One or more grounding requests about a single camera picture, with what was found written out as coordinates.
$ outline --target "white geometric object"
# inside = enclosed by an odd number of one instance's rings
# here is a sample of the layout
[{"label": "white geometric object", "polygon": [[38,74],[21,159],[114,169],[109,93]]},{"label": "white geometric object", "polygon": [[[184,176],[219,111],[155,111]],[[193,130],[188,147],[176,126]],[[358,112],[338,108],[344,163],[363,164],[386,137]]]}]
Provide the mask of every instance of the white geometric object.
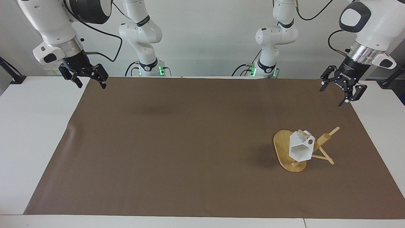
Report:
[{"label": "white geometric object", "polygon": [[290,151],[288,155],[298,162],[310,160],[312,158],[313,146],[315,145],[315,137],[308,131],[304,132],[310,135],[310,137],[307,138],[298,131],[290,135]]}]

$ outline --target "wooden stick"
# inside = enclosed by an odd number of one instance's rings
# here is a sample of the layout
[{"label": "wooden stick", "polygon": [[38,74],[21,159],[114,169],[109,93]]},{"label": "wooden stick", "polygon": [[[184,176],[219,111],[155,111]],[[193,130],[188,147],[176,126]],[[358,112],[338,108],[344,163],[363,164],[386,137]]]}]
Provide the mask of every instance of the wooden stick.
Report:
[{"label": "wooden stick", "polygon": [[329,133],[330,136],[332,136],[334,133],[336,133],[338,130],[340,129],[340,127],[336,127],[335,129],[333,129],[333,131],[331,131]]},{"label": "wooden stick", "polygon": [[307,137],[307,138],[310,137],[310,135],[308,135],[307,133],[301,131],[301,129],[298,129],[298,132],[301,133],[301,134],[303,134],[303,135],[305,135],[305,137]]},{"label": "wooden stick", "polygon": [[299,161],[294,161],[294,162],[291,163],[291,165],[292,165],[293,167],[297,167],[300,163],[301,163],[301,162],[299,162]]},{"label": "wooden stick", "polygon": [[312,157],[329,161],[326,157],[322,157],[322,156],[319,156],[319,155],[312,155]]},{"label": "wooden stick", "polygon": [[330,139],[330,135],[328,133],[323,134],[319,137],[316,142],[315,146],[313,147],[313,151],[316,152],[321,146],[323,146],[328,140]]},{"label": "wooden stick", "polygon": [[335,162],[332,160],[332,158],[326,153],[326,151],[325,151],[322,147],[319,147],[319,150],[322,152],[322,154],[325,156],[325,158],[327,158],[328,161],[329,161],[332,165],[335,164]]}]

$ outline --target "brown table cover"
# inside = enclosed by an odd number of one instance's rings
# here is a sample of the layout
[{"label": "brown table cover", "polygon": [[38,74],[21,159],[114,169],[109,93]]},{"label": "brown table cover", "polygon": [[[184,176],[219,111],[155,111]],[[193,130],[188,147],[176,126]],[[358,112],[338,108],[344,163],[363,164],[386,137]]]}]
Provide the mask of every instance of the brown table cover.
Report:
[{"label": "brown table cover", "polygon": [[[405,199],[352,106],[337,106],[342,90],[319,88],[111,77],[102,90],[91,80],[24,214],[405,219]],[[277,131],[318,137],[336,126],[323,147],[335,165],[280,166]]]}]

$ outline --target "oval wooden board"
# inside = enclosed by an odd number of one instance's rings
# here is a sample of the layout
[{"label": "oval wooden board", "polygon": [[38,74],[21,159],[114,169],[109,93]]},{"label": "oval wooden board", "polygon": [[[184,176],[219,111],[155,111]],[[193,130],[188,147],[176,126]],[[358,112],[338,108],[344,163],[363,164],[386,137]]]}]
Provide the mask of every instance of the oval wooden board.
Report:
[{"label": "oval wooden board", "polygon": [[288,156],[290,150],[290,135],[292,131],[281,130],[274,135],[273,142],[280,165],[290,172],[301,172],[307,166],[307,161],[299,163],[296,167],[291,165],[295,160]]}]

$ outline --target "robotic arm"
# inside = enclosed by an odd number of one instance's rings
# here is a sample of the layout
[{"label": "robotic arm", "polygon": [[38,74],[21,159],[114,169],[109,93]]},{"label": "robotic arm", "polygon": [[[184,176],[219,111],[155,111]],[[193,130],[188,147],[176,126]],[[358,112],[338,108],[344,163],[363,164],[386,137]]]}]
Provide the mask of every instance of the robotic arm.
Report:
[{"label": "robotic arm", "polygon": [[271,77],[279,57],[279,51],[275,46],[297,40],[298,29],[294,25],[295,12],[294,0],[275,0],[273,17],[278,24],[259,29],[256,33],[256,42],[262,46],[262,54],[254,63],[253,76]]},{"label": "robotic arm", "polygon": [[83,22],[103,24],[110,17],[111,3],[111,0],[18,0],[25,16],[43,39],[33,50],[35,58],[43,65],[61,60],[59,70],[63,77],[79,88],[83,84],[78,76],[95,79],[105,88],[108,74],[101,64],[93,66],[90,63],[72,27],[72,21],[76,19],[69,11]]},{"label": "robotic arm", "polygon": [[162,39],[162,30],[148,15],[143,0],[122,0],[127,16],[134,22],[119,27],[120,36],[135,49],[142,76],[164,75],[164,62],[156,57],[153,43]]},{"label": "robotic arm", "polygon": [[357,38],[340,67],[331,65],[322,74],[320,91],[330,82],[340,86],[345,93],[341,106],[361,98],[367,86],[358,85],[358,81],[371,65],[395,68],[395,60],[385,51],[405,28],[404,11],[405,0],[360,0],[349,4],[340,16],[339,25],[344,31],[356,33]]}]

